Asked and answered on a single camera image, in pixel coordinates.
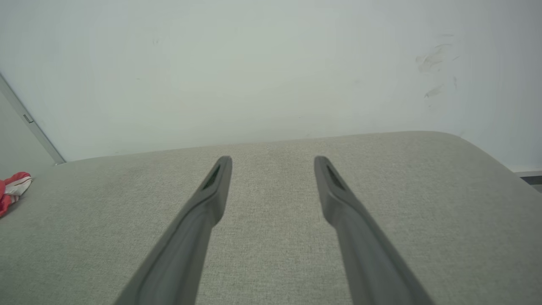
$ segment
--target white wall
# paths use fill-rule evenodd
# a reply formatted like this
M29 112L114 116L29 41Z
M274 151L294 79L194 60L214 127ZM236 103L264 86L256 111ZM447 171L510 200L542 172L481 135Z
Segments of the white wall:
M542 169L540 0L0 4L0 72L67 161L450 132Z

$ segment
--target fabric cushion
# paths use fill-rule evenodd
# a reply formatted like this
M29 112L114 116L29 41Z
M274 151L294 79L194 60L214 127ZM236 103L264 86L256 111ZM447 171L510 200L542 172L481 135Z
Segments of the fabric cushion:
M198 304L351 304L313 159L327 156L437 304L542 299L542 195L470 143L397 132L56 166L0 219L1 304L111 304L216 159L233 158Z

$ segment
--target wall stain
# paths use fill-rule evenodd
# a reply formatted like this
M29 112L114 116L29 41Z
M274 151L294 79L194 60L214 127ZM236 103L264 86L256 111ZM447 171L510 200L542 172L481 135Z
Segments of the wall stain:
M426 56L416 57L418 63L418 70L420 72L431 72L431 69L446 59L446 48L451 46L450 44L442 44L435 47L435 49Z
M431 98L431 97L434 97L434 96L437 96L439 94L442 93L442 89L444 88L444 85L440 85L438 87L435 87L433 89L431 89L430 91L428 91L424 98L428 99L428 98Z
M444 46L451 46L452 44L451 43L442 43L438 46L435 47L435 49L438 49L438 48L441 48L441 47L444 47Z

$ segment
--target red and white fabric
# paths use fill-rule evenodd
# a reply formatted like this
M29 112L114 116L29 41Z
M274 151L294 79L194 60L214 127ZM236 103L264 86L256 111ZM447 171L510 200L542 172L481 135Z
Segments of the red and white fabric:
M0 217L7 211L8 207L19 200L24 191L28 189L32 183L32 178L29 173L20 172L6 180L0 180Z

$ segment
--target gray fabric surface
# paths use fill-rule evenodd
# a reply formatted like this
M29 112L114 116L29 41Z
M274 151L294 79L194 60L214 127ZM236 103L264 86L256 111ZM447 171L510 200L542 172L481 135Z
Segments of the gray fabric surface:
M538 193L542 193L542 185L533 185L532 187L534 187L534 189L537 190Z
M111 304L221 155L234 161L198 304L351 304L313 158L330 158L437 304L542 300L542 195L468 142L398 132L102 157L0 219L0 304Z

